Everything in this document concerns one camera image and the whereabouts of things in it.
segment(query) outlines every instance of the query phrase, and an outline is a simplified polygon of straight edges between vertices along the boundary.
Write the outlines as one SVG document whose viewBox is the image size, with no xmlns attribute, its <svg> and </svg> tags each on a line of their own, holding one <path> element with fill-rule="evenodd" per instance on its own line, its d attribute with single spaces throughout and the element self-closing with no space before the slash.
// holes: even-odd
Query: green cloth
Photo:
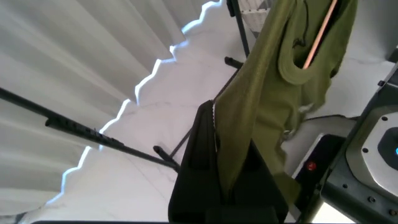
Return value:
<svg viewBox="0 0 398 224">
<path fill-rule="evenodd" d="M 289 205 L 295 202 L 300 186 L 284 172 L 280 144 L 286 130 L 299 128 L 306 112 L 324 104 L 330 77 L 345 54 L 357 1 L 338 0 L 313 62 L 302 70 L 331 0 L 307 0 L 308 12 L 304 0 L 276 0 L 248 59 L 215 102 L 224 196 L 230 195 L 253 138 L 284 198 Z"/>
</svg>

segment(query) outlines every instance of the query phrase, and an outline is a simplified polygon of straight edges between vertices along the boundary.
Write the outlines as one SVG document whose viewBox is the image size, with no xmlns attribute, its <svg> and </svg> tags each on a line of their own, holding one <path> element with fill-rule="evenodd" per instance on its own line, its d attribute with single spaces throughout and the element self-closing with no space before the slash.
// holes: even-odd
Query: orange stick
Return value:
<svg viewBox="0 0 398 224">
<path fill-rule="evenodd" d="M 333 10 L 334 10 L 334 8 L 335 8 L 336 3 L 337 3 L 337 0 L 333 0 L 333 1 L 331 2 L 330 7 L 329 7 L 329 10 L 328 10 L 328 13 L 326 14 L 325 19 L 323 20 L 323 23 L 322 23 L 321 29 L 320 29 L 319 32 L 318 32 L 317 38 L 315 38 L 315 41 L 313 42 L 311 51 L 310 51 L 310 53 L 308 54 L 308 57 L 307 57 L 307 59 L 306 59 L 306 61 L 305 61 L 305 63 L 304 63 L 303 69 L 307 69 L 308 66 L 310 66 L 310 63 L 311 63 L 312 58 L 313 58 L 313 55 L 314 55 L 315 51 L 316 51 L 317 48 L 318 48 L 319 42 L 321 41 L 322 35 L 323 35 L 324 31 L 325 31 L 326 25 L 327 25 L 328 22 L 329 22 L 331 13 L 333 12 Z"/>
</svg>

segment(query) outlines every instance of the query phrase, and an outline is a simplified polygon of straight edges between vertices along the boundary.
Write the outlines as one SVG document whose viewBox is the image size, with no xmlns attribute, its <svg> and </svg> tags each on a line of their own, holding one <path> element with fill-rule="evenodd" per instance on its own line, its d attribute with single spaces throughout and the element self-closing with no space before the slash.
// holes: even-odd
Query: curtain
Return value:
<svg viewBox="0 0 398 224">
<path fill-rule="evenodd" d="M 0 0 L 0 87 L 99 130 L 136 102 L 206 2 Z M 57 195 L 90 143 L 6 101 L 0 109 L 0 215 L 14 215 Z"/>
</svg>

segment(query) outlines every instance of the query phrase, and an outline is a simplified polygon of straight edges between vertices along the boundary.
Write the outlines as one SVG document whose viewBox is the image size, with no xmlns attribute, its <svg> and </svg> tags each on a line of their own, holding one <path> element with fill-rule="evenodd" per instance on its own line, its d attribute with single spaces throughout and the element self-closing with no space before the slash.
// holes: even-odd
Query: tile floor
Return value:
<svg viewBox="0 0 398 224">
<path fill-rule="evenodd" d="M 364 19 L 369 7 L 382 8 L 377 1 L 360 1 L 348 53 L 327 94 L 327 103 L 311 116 L 359 115 L 378 81 L 393 67 L 384 57 L 396 43 L 389 40 L 385 44 L 384 36 L 398 35 L 387 28 L 370 29 Z M 383 13 L 372 15 L 373 19 L 386 20 Z M 247 33 L 252 46 L 254 37 Z M 364 33 L 369 33 L 369 38 L 364 38 Z M 202 25 L 187 32 L 187 41 L 174 50 L 176 61 L 160 64 L 157 75 L 143 86 L 140 106 L 129 103 L 121 119 L 105 134 L 154 156 L 153 145 L 172 151 L 190 129 L 198 106 L 212 99 L 233 74 L 224 57 L 244 60 L 236 21 L 229 16 L 225 2 L 207 10 Z M 176 155 L 177 161 L 184 148 Z M 112 149 L 91 150 L 83 167 L 68 177 L 64 195 L 29 213 L 24 221 L 166 221 L 176 176 L 171 169 Z"/>
</svg>

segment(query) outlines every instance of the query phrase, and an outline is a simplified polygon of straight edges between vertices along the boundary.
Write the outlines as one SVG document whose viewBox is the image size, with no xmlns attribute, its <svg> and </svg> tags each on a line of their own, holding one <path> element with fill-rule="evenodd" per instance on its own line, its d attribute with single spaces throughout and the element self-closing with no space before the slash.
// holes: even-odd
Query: curtain fold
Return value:
<svg viewBox="0 0 398 224">
<path fill-rule="evenodd" d="M 0 87 L 99 130 L 135 101 L 157 59 L 173 57 L 206 2 L 0 0 Z M 0 215 L 15 215 L 57 195 L 90 144 L 16 105 L 0 108 Z"/>
</svg>

